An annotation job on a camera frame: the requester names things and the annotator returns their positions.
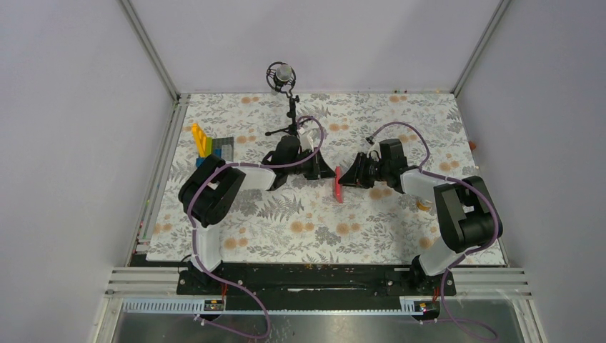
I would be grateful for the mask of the red pill organizer box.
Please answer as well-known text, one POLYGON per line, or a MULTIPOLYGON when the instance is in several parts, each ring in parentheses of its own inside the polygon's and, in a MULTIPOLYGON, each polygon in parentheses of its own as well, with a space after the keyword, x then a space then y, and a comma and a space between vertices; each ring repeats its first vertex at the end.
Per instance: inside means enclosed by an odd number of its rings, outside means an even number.
POLYGON ((342 177, 342 169, 340 166, 335 168, 335 178, 334 178, 334 196, 339 204, 344 202, 342 195, 342 185, 339 183, 342 177))

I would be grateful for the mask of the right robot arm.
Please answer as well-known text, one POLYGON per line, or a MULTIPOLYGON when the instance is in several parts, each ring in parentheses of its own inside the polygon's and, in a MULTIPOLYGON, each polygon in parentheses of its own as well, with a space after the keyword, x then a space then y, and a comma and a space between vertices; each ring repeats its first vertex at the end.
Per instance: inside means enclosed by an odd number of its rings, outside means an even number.
POLYGON ((502 235, 502 222, 481 177, 459 180, 420 171, 408 163, 398 139, 383 140, 378 147, 377 156, 358 153, 338 182, 364 189, 385 182, 400 194, 433 204, 440 238, 412 260, 407 278, 416 293, 428 294, 466 253, 494 244, 502 235))

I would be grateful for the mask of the white pill bottle orange label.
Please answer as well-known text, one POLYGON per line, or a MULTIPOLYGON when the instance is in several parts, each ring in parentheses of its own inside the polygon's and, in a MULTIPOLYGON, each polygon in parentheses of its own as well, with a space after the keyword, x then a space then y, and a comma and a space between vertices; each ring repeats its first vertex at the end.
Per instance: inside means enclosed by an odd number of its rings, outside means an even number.
POLYGON ((432 209, 433 203, 429 200, 418 197, 416 200, 416 206, 419 210, 428 212, 432 209))

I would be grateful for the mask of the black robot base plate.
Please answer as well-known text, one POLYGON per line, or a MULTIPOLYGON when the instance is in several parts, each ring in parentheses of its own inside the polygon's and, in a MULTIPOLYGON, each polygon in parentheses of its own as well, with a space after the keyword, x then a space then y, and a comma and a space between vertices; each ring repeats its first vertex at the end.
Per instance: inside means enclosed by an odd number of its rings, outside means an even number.
POLYGON ((454 278, 422 277, 408 265, 380 264, 259 264, 222 262, 212 272, 216 277, 262 292, 292 290, 351 290, 394 296, 433 297, 457 294, 454 278))

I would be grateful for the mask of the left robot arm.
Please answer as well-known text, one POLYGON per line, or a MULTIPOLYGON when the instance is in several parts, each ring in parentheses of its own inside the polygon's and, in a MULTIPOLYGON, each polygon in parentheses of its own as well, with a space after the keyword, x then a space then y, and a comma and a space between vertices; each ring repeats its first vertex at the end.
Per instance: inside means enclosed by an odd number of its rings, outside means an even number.
POLYGON ((260 164, 230 162, 209 155, 186 180, 178 195, 192 223, 192 253, 188 272, 203 293, 217 291, 222 276, 216 268, 222 263, 219 247, 222 221, 240 191, 274 191, 290 175, 307 180, 331 179, 337 173, 323 159, 309 136, 284 136, 260 164))

